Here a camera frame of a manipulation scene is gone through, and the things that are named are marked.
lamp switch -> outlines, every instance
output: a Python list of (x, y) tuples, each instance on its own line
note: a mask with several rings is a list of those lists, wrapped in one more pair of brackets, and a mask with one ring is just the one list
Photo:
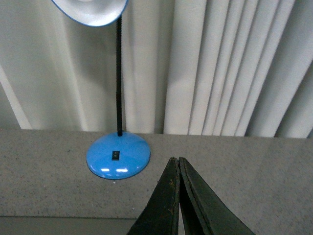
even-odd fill
[(119, 160), (119, 151), (113, 151), (112, 152), (112, 161), (118, 161)]

lamp base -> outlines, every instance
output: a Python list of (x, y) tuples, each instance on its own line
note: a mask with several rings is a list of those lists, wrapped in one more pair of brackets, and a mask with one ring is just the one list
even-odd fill
[(150, 160), (150, 148), (140, 136), (123, 132), (96, 140), (87, 151), (87, 165), (97, 176), (120, 180), (141, 172)]

black flexible stem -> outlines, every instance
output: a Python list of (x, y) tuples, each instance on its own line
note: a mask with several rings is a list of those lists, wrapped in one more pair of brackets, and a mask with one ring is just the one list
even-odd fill
[(116, 22), (116, 114), (117, 135), (122, 136), (122, 16)]

lamp shade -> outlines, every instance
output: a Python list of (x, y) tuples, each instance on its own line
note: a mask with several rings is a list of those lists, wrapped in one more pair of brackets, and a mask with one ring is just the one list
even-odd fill
[(114, 22), (123, 13), (128, 0), (52, 0), (73, 20), (93, 27)]

black object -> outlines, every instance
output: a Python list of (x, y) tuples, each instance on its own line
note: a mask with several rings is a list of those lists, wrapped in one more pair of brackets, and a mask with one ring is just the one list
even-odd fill
[(170, 159), (128, 235), (178, 234), (178, 195), (186, 235), (254, 235), (185, 158), (177, 162)]
[(148, 204), (127, 235), (176, 235), (179, 219), (180, 170), (171, 158)]
[(112, 161), (119, 161), (119, 151), (112, 152)]
[(122, 16), (116, 21), (116, 114), (117, 135), (122, 136)]

